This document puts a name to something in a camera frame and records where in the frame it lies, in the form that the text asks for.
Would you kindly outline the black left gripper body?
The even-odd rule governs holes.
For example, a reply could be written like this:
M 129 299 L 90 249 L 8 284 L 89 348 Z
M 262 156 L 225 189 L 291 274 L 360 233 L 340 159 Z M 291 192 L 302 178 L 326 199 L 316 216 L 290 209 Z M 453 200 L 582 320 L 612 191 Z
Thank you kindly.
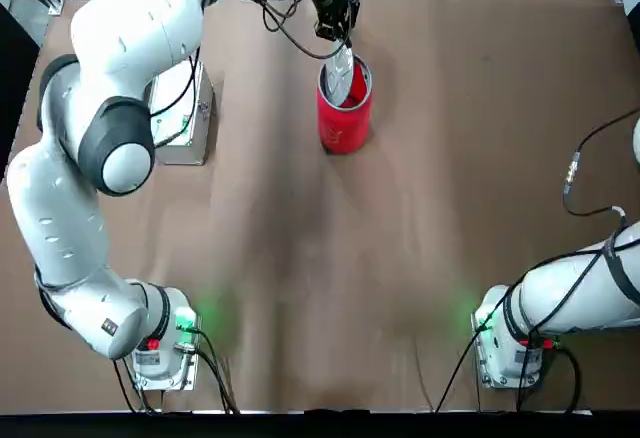
M 312 0 L 317 22 L 331 22 L 334 24 L 342 17 L 350 17 L 354 20 L 354 26 L 359 11 L 359 0 Z

